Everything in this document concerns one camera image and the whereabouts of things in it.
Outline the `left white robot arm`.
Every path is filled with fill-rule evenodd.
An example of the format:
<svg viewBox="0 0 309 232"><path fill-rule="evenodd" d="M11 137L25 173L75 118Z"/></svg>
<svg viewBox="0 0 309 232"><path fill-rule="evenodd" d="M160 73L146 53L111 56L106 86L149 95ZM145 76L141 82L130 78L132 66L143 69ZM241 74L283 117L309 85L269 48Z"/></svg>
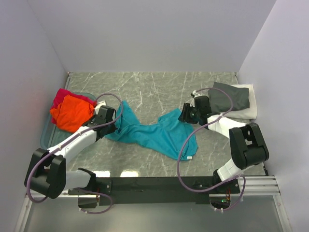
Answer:
<svg viewBox="0 0 309 232"><path fill-rule="evenodd" d="M47 198L55 199L65 189L75 188L85 194L96 190L92 172L80 169L69 174L66 165L82 150L116 130L116 110L103 105L70 137L49 148L38 148L32 154L24 185L32 201L40 203Z"/></svg>

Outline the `teal t-shirt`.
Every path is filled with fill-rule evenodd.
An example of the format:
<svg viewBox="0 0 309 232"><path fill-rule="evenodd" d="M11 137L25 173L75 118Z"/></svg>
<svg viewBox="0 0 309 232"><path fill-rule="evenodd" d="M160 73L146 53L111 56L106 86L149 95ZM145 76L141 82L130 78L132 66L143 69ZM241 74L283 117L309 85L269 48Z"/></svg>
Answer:
<svg viewBox="0 0 309 232"><path fill-rule="evenodd" d="M117 130L105 136L105 138L126 143L138 144L144 148L160 152L167 157L177 160L182 151L181 161L193 158L198 150L197 140L192 136L182 148L187 137L194 131L191 124L178 120L181 112L174 109L158 118L157 123L141 124L127 101L122 101L123 113L116 121Z"/></svg>

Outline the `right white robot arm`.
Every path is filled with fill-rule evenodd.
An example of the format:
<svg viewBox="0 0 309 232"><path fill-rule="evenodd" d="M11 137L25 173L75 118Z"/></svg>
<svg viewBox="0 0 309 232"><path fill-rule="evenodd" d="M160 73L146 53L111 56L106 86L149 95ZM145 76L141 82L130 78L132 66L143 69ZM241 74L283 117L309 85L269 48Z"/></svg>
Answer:
<svg viewBox="0 0 309 232"><path fill-rule="evenodd" d="M201 129L217 132L229 139L231 158L215 170L212 176L212 188L218 193L229 187L233 177L269 159L269 151L259 126L256 123L245 124L231 120L224 113L213 113L207 96L195 97L193 105L184 103L178 120L198 123Z"/></svg>

